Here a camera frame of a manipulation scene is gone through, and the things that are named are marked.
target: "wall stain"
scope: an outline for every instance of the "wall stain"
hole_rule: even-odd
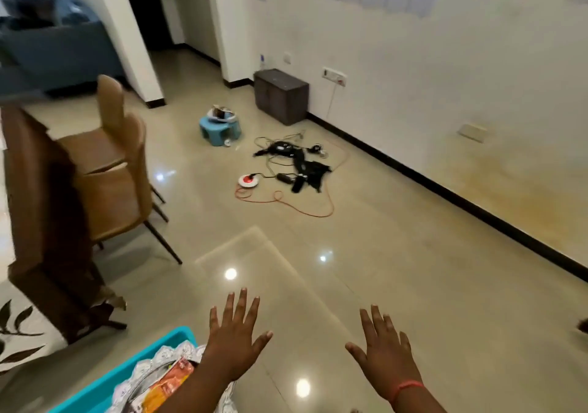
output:
[[[521,139],[480,144],[456,134],[433,146],[426,174],[571,256],[577,250],[573,244],[583,243],[579,224],[588,212],[588,198],[582,196],[588,167],[566,164],[551,153]]]

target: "hand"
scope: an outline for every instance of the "hand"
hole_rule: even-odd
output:
[[[365,377],[376,392],[390,401],[392,392],[402,382],[423,382],[405,333],[400,339],[389,315],[380,315],[378,306],[371,306],[371,317],[366,310],[359,310],[367,343],[367,355],[360,347],[347,343],[345,348],[357,361]]]
[[[271,331],[264,332],[251,344],[257,320],[259,297],[254,298],[246,318],[247,288],[241,289],[233,315],[234,300],[235,293],[232,292],[226,299],[220,326],[217,307],[213,306],[210,310],[210,336],[200,363],[205,368],[213,368],[214,372],[224,378],[227,384],[236,381],[251,368],[273,336]]]

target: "person sitting on sofa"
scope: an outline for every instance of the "person sitting on sofa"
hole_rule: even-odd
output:
[[[37,0],[37,14],[41,20],[55,26],[98,20],[92,9],[81,0]]]

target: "person's left hand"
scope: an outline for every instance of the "person's left hand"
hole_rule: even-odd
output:
[[[235,314],[234,301],[235,293],[232,292],[226,299],[220,326],[217,307],[213,306],[210,310],[210,336],[200,363],[204,367],[213,368],[227,384],[236,381],[251,368],[273,336],[271,331],[264,332],[252,344],[259,297],[254,298],[247,317],[247,288],[241,289]]]

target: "forearm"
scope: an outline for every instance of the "forearm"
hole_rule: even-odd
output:
[[[229,382],[205,365],[198,365],[157,413],[213,413]]]
[[[429,390],[421,387],[403,389],[392,408],[396,413],[447,413]]]

